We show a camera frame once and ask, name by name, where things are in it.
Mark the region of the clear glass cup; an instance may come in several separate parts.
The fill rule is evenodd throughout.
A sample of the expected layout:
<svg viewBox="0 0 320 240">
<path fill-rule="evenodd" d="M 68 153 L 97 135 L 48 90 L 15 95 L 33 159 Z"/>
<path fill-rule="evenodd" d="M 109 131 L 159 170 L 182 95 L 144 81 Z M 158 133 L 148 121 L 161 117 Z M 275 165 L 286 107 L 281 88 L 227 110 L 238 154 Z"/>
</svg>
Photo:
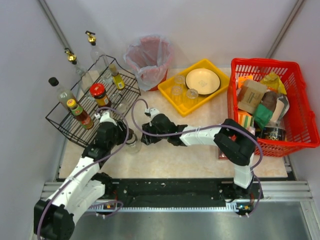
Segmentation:
<svg viewBox="0 0 320 240">
<path fill-rule="evenodd" d="M 176 86 L 184 86 L 185 85 L 185 82 L 186 82 L 186 78 L 183 76 L 183 75 L 175 75 L 174 78 L 174 84 Z"/>
<path fill-rule="evenodd" d="M 196 101 L 199 97 L 199 93 L 196 89 L 190 88 L 186 91 L 186 99 L 190 101 Z"/>
<path fill-rule="evenodd" d="M 174 101 L 179 101 L 183 95 L 183 88 L 178 85 L 174 85 L 170 90 L 171 98 Z"/>
</svg>

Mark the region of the red lid chili jar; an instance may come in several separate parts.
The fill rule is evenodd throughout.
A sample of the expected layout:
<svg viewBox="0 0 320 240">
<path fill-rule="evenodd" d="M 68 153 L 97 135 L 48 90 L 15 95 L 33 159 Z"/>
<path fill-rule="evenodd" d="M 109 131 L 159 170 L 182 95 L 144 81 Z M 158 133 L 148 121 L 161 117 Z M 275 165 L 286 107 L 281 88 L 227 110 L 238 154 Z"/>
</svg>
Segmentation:
<svg viewBox="0 0 320 240">
<path fill-rule="evenodd" d="M 95 99 L 99 108 L 112 106 L 112 102 L 110 101 L 105 86 L 102 83 L 94 83 L 90 87 L 89 92 Z"/>
</svg>

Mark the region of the sauce bottle yellow cap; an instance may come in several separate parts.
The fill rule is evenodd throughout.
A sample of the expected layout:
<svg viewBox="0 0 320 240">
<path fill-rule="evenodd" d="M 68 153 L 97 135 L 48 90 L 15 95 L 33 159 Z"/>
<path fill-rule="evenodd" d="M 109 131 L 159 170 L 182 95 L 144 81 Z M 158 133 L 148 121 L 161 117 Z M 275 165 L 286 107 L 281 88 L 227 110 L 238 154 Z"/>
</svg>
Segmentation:
<svg viewBox="0 0 320 240">
<path fill-rule="evenodd" d="M 73 114 L 75 119 L 81 124 L 84 129 L 89 130 L 94 126 L 94 122 L 90 115 L 74 99 L 69 99 L 66 104 L 71 110 L 71 113 Z"/>
</svg>

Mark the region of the small yellow label bottle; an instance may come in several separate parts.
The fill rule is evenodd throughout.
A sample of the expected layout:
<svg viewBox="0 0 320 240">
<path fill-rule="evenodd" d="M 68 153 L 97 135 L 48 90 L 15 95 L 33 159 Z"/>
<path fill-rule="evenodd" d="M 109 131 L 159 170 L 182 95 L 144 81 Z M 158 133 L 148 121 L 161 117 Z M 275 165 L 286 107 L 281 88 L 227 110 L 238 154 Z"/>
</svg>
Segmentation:
<svg viewBox="0 0 320 240">
<path fill-rule="evenodd" d="M 122 79 L 122 77 L 121 77 L 116 65 L 113 64 L 113 63 L 110 64 L 109 65 L 109 70 L 111 72 L 111 75 L 113 77 L 113 81 L 114 81 L 117 89 L 120 90 L 120 91 L 124 90 L 125 89 L 125 83 L 124 83 L 124 81 L 123 81 L 123 79 Z"/>
</svg>

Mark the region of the dark sauce bottle black cap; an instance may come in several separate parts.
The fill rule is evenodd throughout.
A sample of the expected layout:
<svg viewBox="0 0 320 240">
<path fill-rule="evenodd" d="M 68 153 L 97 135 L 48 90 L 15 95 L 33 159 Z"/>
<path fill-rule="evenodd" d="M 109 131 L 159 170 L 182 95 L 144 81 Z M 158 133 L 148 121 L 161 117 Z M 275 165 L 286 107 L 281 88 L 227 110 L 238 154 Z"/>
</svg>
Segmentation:
<svg viewBox="0 0 320 240">
<path fill-rule="evenodd" d="M 62 84 L 60 84 L 60 82 L 56 77 L 49 78 L 48 82 L 56 90 L 58 101 L 63 105 L 63 107 L 67 111 L 70 111 L 70 108 L 67 105 L 68 100 L 70 99 L 76 100 L 76 97 L 71 92 L 71 90 L 65 88 Z"/>
</svg>

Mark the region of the glass oil bottle gold spout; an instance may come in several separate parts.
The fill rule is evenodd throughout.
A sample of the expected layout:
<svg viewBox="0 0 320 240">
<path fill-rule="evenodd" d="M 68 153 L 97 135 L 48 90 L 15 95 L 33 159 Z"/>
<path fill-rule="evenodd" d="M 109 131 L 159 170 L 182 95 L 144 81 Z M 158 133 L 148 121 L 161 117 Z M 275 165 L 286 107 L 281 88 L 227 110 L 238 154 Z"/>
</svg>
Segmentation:
<svg viewBox="0 0 320 240">
<path fill-rule="evenodd" d="M 75 72 L 80 78 L 78 81 L 80 89 L 84 94 L 90 94 L 89 89 L 94 81 L 88 70 L 80 64 L 77 56 L 69 48 L 65 48 L 64 52 L 67 55 L 67 60 L 74 66 Z"/>
</svg>

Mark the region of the glass jar metal rim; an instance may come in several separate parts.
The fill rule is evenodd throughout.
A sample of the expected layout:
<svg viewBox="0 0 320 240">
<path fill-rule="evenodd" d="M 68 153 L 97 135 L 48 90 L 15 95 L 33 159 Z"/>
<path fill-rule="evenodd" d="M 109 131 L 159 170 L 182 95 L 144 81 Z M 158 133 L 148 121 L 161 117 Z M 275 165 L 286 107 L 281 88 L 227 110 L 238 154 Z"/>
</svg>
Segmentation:
<svg viewBox="0 0 320 240">
<path fill-rule="evenodd" d="M 113 93 L 110 97 L 111 107 L 116 109 L 122 115 L 125 115 L 129 109 L 129 102 L 121 93 Z"/>
</svg>

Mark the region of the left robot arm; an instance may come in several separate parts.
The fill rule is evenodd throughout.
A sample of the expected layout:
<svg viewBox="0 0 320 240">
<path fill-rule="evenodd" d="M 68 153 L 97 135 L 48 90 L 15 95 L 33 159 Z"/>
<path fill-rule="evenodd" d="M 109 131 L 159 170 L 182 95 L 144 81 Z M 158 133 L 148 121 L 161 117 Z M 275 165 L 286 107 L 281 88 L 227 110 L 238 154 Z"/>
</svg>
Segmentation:
<svg viewBox="0 0 320 240">
<path fill-rule="evenodd" d="M 101 122 L 93 144 L 86 147 L 71 174 L 46 200 L 39 200 L 33 210 L 33 232 L 39 240 L 68 240 L 79 219 L 106 193 L 102 165 L 118 153 L 129 139 L 126 120 Z"/>
</svg>

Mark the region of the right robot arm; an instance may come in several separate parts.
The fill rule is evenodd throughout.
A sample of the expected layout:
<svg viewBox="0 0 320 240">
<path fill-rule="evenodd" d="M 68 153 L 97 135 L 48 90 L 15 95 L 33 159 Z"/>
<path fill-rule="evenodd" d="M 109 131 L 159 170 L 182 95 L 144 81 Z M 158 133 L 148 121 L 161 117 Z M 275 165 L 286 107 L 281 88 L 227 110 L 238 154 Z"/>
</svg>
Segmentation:
<svg viewBox="0 0 320 240">
<path fill-rule="evenodd" d="M 186 124 L 176 125 L 165 114 L 159 113 L 141 127 L 141 141 L 145 145 L 166 139 L 176 147 L 195 145 L 218 147 L 234 164 L 233 190 L 226 197 L 243 198 L 250 193 L 254 178 L 252 161 L 257 138 L 233 119 L 227 118 L 222 124 L 200 128 Z"/>
</svg>

